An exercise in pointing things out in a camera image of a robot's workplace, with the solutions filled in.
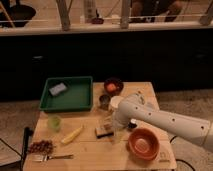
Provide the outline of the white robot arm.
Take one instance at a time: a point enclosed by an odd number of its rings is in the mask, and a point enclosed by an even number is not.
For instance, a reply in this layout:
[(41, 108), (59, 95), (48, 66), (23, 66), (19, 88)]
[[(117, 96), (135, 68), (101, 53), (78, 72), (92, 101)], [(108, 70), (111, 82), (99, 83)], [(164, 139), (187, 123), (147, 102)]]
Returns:
[(140, 93), (114, 96), (110, 106), (115, 128), (126, 127), (131, 119), (144, 121), (213, 153), (213, 122), (209, 120), (155, 109)]

